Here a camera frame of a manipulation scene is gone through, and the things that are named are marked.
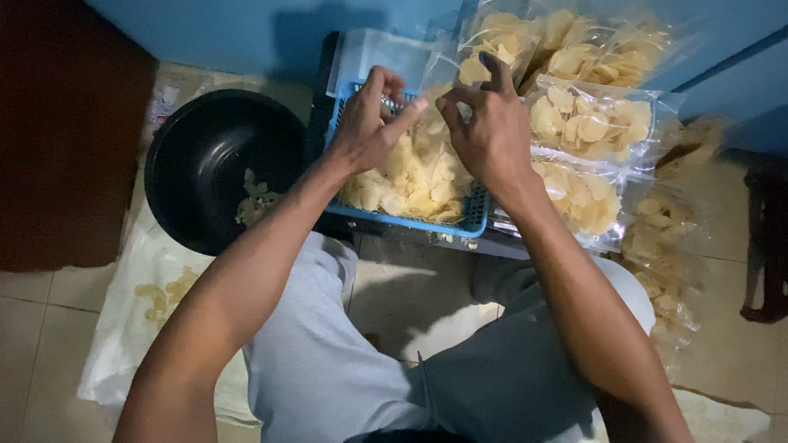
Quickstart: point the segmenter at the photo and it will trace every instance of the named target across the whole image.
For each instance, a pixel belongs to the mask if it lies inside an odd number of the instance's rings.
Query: knee
[[[651,305],[649,295],[646,294],[637,278],[616,262],[599,257],[592,257],[592,259],[632,311],[645,333],[650,333],[656,321],[654,307]]]

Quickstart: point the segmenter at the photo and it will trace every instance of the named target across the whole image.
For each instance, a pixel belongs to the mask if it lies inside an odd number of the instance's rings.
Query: black bowl
[[[284,193],[304,165],[305,129],[276,100],[225,89],[183,105],[158,130],[145,161],[145,194],[175,241],[219,255],[244,230],[238,203],[243,173]]]

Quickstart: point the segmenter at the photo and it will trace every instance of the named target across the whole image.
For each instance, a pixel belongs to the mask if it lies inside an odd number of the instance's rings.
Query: gray shorts
[[[651,303],[621,266],[594,259],[646,331]],[[570,441],[592,432],[588,384],[567,357],[528,262],[482,256],[474,298],[504,314],[408,369],[345,314],[358,258],[311,233],[268,322],[243,349],[262,441],[345,441],[375,430],[444,429],[472,441]]]

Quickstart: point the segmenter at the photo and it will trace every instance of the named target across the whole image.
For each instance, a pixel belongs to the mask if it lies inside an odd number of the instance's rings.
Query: blue plastic basket
[[[334,137],[334,131],[342,118],[346,101],[356,93],[364,80],[346,81],[342,83],[336,90],[336,104],[334,105],[334,114],[329,122],[329,129],[325,134],[325,147],[328,147],[329,142]],[[417,93],[414,91],[405,91],[403,97],[406,101],[414,100]],[[401,106],[396,105],[390,100],[385,100],[384,104],[388,107],[392,114],[400,111]],[[328,212],[334,214],[347,215],[349,217],[364,218],[366,220],[374,220],[376,222],[391,223],[392,225],[407,226],[408,228],[422,229],[425,231],[433,231],[435,233],[451,234],[453,236],[465,237],[478,237],[484,232],[487,226],[487,210],[489,208],[489,193],[487,189],[474,182],[471,193],[465,197],[463,220],[458,223],[437,223],[414,218],[396,217],[393,215],[382,214],[375,210],[363,210],[357,207],[346,205],[334,199],[325,208]]]

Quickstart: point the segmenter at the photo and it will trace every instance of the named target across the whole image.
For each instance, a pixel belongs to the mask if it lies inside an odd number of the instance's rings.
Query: hand
[[[516,204],[510,203],[513,199],[545,188],[531,167],[528,108],[515,92],[509,66],[484,51],[479,59],[492,79],[478,90],[454,87],[435,105],[446,120],[459,159],[505,208]],[[458,102],[474,111],[470,123],[460,115]]]
[[[404,105],[403,88],[405,82],[391,69],[373,66],[361,90],[348,100],[326,154],[346,167],[346,173],[381,166],[403,132],[427,107],[426,99],[419,97],[406,105],[399,116],[389,118],[381,96],[387,95]]]

